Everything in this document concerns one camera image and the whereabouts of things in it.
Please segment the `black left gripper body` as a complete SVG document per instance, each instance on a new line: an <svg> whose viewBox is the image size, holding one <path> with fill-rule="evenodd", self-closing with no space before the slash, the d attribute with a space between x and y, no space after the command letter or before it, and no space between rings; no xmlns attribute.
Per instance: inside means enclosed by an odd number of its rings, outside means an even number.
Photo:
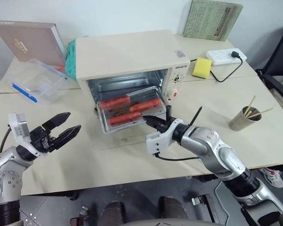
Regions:
<svg viewBox="0 0 283 226"><path fill-rule="evenodd" d="M55 138L50 135L54 127L38 126L30 131L30 144L41 153L51 153L58 149Z"/></svg>

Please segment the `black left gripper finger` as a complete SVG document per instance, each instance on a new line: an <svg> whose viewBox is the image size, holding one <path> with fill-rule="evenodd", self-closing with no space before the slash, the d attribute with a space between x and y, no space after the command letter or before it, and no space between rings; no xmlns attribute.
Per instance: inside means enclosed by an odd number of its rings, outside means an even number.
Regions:
<svg viewBox="0 0 283 226"><path fill-rule="evenodd" d="M68 128L63 133L61 133L54 141L54 145L65 145L70 140L75 138L81 129L81 125L77 125L71 128Z"/></svg>
<svg viewBox="0 0 283 226"><path fill-rule="evenodd" d="M59 113L46 121L45 123L42 124L42 127L44 129L54 129L56 127L59 127L61 124L63 124L68 117L70 116L70 112L65 112L65 113Z"/></svg>

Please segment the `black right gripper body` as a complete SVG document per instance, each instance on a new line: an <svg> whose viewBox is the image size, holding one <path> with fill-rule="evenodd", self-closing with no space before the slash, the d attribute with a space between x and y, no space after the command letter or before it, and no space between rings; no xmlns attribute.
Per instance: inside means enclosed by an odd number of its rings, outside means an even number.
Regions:
<svg viewBox="0 0 283 226"><path fill-rule="evenodd" d="M171 126L174 120L175 119L169 119L169 120L158 119L156 130L160 133L164 133L165 131L169 129L169 127Z"/></svg>

